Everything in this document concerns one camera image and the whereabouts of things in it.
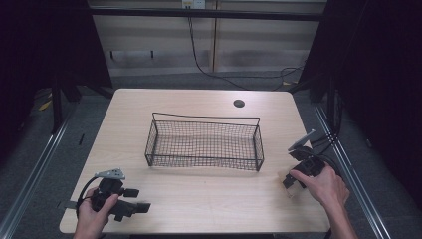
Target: gray floor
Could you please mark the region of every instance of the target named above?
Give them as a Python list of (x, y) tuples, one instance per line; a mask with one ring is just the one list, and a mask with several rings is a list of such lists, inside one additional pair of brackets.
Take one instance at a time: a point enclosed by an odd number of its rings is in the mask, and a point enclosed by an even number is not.
[[(243, 76), (232, 78), (235, 84), (249, 90), (270, 91), (280, 86), (283, 91), (293, 86), (300, 72), (289, 75), (283, 84), (280, 78), (246, 78), (274, 77), (280, 72), (234, 72), (220, 73), (219, 76)], [(149, 88), (149, 89), (215, 89), (238, 90), (232, 84), (216, 78), (209, 78), (199, 73), (170, 74), (155, 76), (115, 76), (114, 87)], [(42, 175), (34, 195), (26, 208), (13, 238), (72, 238), (59, 230), (63, 211), (57, 208), (60, 201), (68, 200), (78, 180), (79, 173), (94, 143), (97, 132), (109, 105), (109, 100), (81, 88), (82, 100), (76, 106), (70, 118), (67, 130), (53, 154), (46, 172)], [(314, 106), (311, 105), (308, 92), (294, 94), (301, 118), (307, 130), (314, 128), (318, 135), (322, 129), (317, 120)], [(43, 112), (37, 110), (44, 101), (43, 97), (35, 100), (34, 109), (21, 131), (21, 141), (10, 154), (8, 163), (0, 169), (0, 216), (4, 219), (15, 201), (20, 189), (25, 184), (32, 168), (37, 163), (44, 145), (50, 138), (52, 126), (52, 109)], [(422, 216), (412, 199), (402, 186), (391, 176), (382, 163), (382, 158), (375, 149), (369, 148), (366, 138), (354, 121), (343, 116), (340, 140), (342, 141), (354, 169), (358, 172), (370, 198), (378, 209), (391, 238), (419, 238), (422, 235)], [(326, 152), (335, 157), (332, 150)], [(351, 195), (346, 204), (350, 219), (360, 238), (376, 238), (366, 215), (361, 209), (356, 196)], [(284, 234), (290, 238), (323, 238), (322, 233)], [(106, 238), (127, 238), (128, 236), (107, 235)], [(241, 235), (242, 238), (265, 238), (266, 236)], [(175, 236), (142, 236), (140, 238), (176, 238)]]

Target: wall outlet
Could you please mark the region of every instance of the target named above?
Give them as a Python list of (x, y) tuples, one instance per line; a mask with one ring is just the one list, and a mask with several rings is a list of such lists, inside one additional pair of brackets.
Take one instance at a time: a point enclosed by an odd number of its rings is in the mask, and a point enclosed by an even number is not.
[(193, 9), (193, 0), (182, 0), (182, 9)]
[(194, 9), (205, 9), (205, 0), (193, 0)]

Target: wire basket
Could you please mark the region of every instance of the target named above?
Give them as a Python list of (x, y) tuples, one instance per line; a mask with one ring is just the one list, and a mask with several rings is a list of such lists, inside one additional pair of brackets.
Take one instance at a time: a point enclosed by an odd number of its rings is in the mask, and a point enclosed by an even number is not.
[[(259, 171), (264, 163), (259, 118), (161, 113), (153, 113), (152, 118), (145, 149), (149, 166), (216, 166)], [(224, 122), (244, 120), (255, 120), (256, 124)]]

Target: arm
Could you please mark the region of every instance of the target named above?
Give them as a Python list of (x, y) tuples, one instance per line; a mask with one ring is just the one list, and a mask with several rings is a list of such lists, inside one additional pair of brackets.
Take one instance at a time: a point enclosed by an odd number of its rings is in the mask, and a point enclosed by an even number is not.
[(115, 206), (118, 195), (114, 194), (109, 197), (103, 208), (99, 212), (95, 212), (91, 207), (90, 197), (96, 188), (91, 188), (87, 192), (87, 199), (79, 208), (79, 218), (74, 239), (97, 239), (100, 238), (103, 228), (108, 223), (108, 213)]
[(331, 226), (332, 238), (357, 238), (344, 208), (350, 192), (332, 167), (325, 164), (325, 168), (316, 177), (308, 177), (297, 170), (292, 170), (290, 174), (306, 185), (311, 196), (325, 209)]

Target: table top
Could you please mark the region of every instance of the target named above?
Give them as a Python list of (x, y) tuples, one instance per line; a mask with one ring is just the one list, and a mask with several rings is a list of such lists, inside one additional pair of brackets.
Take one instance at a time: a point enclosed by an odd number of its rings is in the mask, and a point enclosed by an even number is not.
[[(234, 106), (244, 101), (242, 108)], [(259, 172), (222, 167), (149, 167), (145, 147), (152, 113), (260, 118), (265, 161)], [(117, 90), (76, 185), (76, 201), (96, 172), (121, 168), (124, 188), (138, 189), (128, 202), (149, 202), (146, 214), (115, 222), (104, 232), (122, 234), (324, 232), (323, 208), (307, 190), (288, 196), (278, 173), (298, 162), (288, 148), (306, 131), (289, 93), (196, 90)], [(73, 233), (75, 211), (60, 229)]]

